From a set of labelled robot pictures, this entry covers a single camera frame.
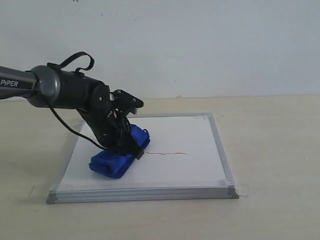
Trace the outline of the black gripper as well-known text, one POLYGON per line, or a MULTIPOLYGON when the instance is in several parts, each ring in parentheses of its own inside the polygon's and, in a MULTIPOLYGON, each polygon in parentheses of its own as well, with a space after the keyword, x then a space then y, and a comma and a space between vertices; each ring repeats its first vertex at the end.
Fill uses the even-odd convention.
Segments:
MULTIPOLYGON (((98 109, 78 109, 77 112, 91 128, 98 143, 105 149, 116 154, 134 154, 135 140, 131 125, 126 116, 114 108, 106 111, 98 109)), ((135 158, 139 160, 144 155, 141 149, 135 158)))

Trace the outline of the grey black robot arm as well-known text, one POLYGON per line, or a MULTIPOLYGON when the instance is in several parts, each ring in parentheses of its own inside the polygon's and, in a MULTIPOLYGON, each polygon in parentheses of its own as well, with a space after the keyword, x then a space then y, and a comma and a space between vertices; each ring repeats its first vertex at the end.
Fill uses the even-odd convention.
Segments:
POLYGON ((48 108, 54 115, 57 109, 76 110, 90 127, 95 140, 62 124, 102 150, 139 159, 143 148, 134 139, 129 113, 136 114, 144 103, 130 93, 110 90, 104 82, 78 71, 64 71, 55 66, 39 65, 29 71, 1 67, 0 98, 22 97, 32 106, 48 108))

